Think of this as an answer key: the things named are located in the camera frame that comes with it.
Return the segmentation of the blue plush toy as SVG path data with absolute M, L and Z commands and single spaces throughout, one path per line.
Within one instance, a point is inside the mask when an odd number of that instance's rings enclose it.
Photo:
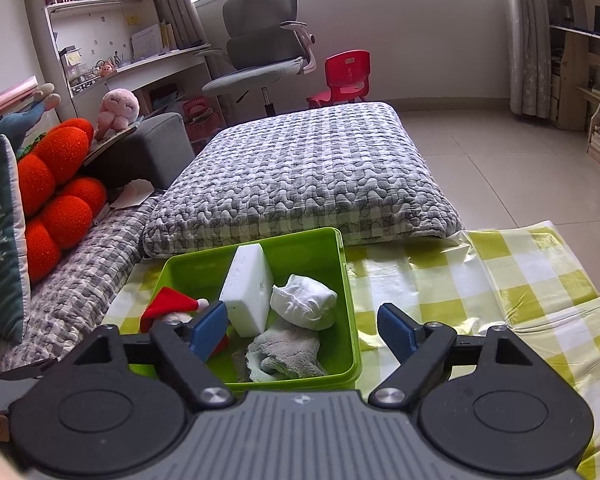
M 27 133 L 41 120 L 42 116 L 53 110 L 61 102 L 61 96 L 55 92 L 53 84 L 42 84 L 33 93 L 32 103 L 0 119 L 0 136 L 6 136 L 12 149 L 18 152 Z

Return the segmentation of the red santa hat toy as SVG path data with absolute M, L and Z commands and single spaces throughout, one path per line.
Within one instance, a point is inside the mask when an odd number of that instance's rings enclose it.
M 222 302 L 210 304 L 207 299 L 194 299 L 163 287 L 140 317 L 140 332 L 148 333 L 158 322 L 176 326 L 181 340 L 203 361 L 228 347 L 228 314 Z

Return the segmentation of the green plastic bin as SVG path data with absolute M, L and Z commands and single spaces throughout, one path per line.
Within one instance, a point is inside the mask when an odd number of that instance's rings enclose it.
M 352 389 L 361 375 L 362 358 L 340 232 L 334 228 L 321 228 L 265 238 L 258 244 L 263 249 L 276 285 L 285 284 L 292 274 L 296 274 L 314 278 L 337 293 L 336 320 L 332 327 L 320 333 L 317 355 L 317 361 L 326 374 L 274 382 L 241 382 L 232 353 L 245 341 L 231 327 L 227 330 L 227 348 L 208 359 L 208 367 L 238 396 L 248 390 Z M 152 292 L 158 294 L 166 286 L 190 298 L 217 300 L 236 249 L 235 245 L 230 245 L 169 258 Z

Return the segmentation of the red knitted plush pillow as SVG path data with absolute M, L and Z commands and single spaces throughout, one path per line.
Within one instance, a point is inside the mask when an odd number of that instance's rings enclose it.
M 78 246 L 106 205 L 102 182 L 78 174 L 94 128 L 84 118 L 62 122 L 19 159 L 18 178 L 26 216 L 27 263 L 35 284 Z

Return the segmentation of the beige curtain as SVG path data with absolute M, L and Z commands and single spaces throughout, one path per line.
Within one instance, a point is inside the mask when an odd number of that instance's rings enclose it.
M 509 107 L 550 117 L 550 14 L 547 0 L 506 0 Z

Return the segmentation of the pink octopus plush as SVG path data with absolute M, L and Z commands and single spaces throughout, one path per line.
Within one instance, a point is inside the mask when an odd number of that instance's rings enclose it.
M 95 139 L 102 140 L 109 130 L 119 132 L 128 128 L 138 116 L 140 116 L 140 102 L 132 91 L 110 90 L 100 102 Z

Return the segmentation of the white paper scrap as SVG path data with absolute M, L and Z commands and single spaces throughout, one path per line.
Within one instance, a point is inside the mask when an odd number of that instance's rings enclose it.
M 140 206 L 153 192 L 155 192 L 155 188 L 148 180 L 132 180 L 125 185 L 118 198 L 110 204 L 110 208 L 119 210 Z

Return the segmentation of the grey towel cloth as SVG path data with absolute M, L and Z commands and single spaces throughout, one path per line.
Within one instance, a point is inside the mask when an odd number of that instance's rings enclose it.
M 232 353 L 232 363 L 240 382 L 323 377 L 320 347 L 318 332 L 275 315 L 262 334 Z

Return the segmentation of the white foam block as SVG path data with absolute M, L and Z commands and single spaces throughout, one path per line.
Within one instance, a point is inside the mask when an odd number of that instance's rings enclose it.
M 242 338 L 262 334 L 268 322 L 273 275 L 260 244 L 238 246 L 220 292 L 228 319 Z

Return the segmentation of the dark green patterned cushion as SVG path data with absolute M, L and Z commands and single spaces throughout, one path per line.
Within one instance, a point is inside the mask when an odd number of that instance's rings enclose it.
M 20 344 L 31 302 L 26 218 L 12 144 L 0 136 L 0 339 Z

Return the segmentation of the white bookshelf desk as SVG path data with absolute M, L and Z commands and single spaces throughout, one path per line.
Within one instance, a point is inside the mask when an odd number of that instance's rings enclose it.
M 24 0 L 38 62 L 61 96 L 60 119 L 94 118 L 104 94 L 134 92 L 149 112 L 158 90 L 198 96 L 210 46 L 192 0 Z

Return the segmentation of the white cloth glove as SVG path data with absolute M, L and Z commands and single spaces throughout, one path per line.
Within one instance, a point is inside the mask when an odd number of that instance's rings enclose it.
M 291 274 L 284 286 L 273 286 L 270 305 L 286 322 L 319 332 L 334 325 L 337 300 L 337 293 L 321 282 Z

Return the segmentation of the pink box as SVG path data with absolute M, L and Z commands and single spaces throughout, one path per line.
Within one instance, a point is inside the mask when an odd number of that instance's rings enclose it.
M 35 91 L 38 90 L 38 78 L 28 79 L 0 92 L 0 118 L 11 112 L 19 112 L 32 102 Z

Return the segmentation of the wooden shelf unit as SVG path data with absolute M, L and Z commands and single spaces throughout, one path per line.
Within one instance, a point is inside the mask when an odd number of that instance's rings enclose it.
M 585 0 L 547 0 L 550 8 L 552 86 L 550 121 L 584 131 L 586 152 L 600 164 L 600 32 L 590 29 Z

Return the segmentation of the red plastic child chair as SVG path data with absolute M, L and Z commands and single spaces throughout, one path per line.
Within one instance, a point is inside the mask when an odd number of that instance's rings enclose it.
M 334 54 L 326 58 L 324 73 L 327 90 L 307 98 L 309 108 L 365 102 L 370 93 L 370 52 L 356 49 Z

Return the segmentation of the grey office chair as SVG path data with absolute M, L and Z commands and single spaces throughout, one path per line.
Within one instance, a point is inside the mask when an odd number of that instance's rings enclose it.
M 265 114 L 275 116 L 270 87 L 316 69 L 315 37 L 298 20 L 298 0 L 227 0 L 223 22 L 228 41 L 222 53 L 234 70 L 209 81 L 202 93 L 245 96 L 259 89 Z

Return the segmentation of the green checked tablecloth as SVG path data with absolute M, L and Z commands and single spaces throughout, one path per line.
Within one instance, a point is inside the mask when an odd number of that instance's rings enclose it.
M 600 293 L 550 222 L 344 252 L 362 358 L 353 388 L 370 393 L 398 365 L 377 330 L 386 302 L 462 335 L 504 324 L 590 407 L 593 437 L 578 471 L 600 479 Z

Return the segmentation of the grey quilted cushion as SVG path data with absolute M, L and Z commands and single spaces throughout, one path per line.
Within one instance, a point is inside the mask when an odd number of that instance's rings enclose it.
M 222 130 L 160 197 L 143 248 L 166 258 L 319 228 L 365 245 L 464 226 L 396 110 L 355 103 Z

